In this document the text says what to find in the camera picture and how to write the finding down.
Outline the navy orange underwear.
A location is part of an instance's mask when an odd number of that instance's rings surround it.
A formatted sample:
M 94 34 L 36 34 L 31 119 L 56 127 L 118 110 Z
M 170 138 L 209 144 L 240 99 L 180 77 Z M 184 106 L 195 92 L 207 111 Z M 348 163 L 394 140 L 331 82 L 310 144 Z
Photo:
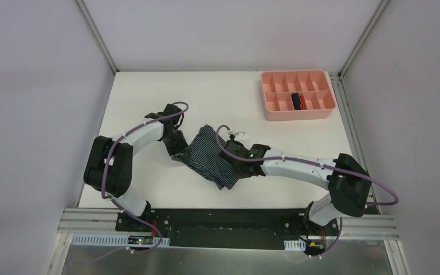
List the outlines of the navy orange underwear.
M 292 104 L 294 110 L 301 111 L 305 109 L 303 96 L 300 93 L 292 93 L 291 95 Z

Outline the striped blue underwear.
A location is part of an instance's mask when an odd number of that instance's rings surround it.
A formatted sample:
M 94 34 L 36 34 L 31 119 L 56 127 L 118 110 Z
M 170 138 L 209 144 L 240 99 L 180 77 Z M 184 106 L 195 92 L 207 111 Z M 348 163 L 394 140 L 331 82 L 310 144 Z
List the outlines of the striped blue underwear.
M 206 124 L 199 129 L 198 134 L 189 145 L 191 156 L 184 163 L 201 177 L 223 188 L 232 189 L 238 179 L 233 176 L 230 164 L 223 160 L 216 141 L 216 131 Z

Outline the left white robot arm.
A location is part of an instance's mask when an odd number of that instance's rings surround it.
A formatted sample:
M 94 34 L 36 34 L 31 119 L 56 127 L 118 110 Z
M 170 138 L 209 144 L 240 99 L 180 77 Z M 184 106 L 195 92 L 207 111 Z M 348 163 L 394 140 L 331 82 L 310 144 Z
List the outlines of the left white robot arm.
M 169 103 L 132 129 L 113 137 L 98 136 L 92 143 L 84 183 L 132 214 L 129 222 L 137 231 L 148 230 L 152 216 L 145 212 L 151 207 L 149 201 L 132 185 L 133 157 L 151 143 L 162 142 L 172 160 L 184 162 L 191 150 L 179 128 L 187 110 L 187 103 Z

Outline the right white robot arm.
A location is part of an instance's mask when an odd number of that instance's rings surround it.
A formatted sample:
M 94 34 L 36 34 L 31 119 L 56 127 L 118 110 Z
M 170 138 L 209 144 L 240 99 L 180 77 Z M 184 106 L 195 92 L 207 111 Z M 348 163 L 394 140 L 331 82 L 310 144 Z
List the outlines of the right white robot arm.
M 302 219 L 308 234 L 318 234 L 331 220 L 342 215 L 362 217 L 371 188 L 369 174 L 348 154 L 334 159 L 290 154 L 263 144 L 246 148 L 229 140 L 219 156 L 227 161 L 238 179 L 280 176 L 300 180 L 326 190 L 327 195 L 311 202 Z

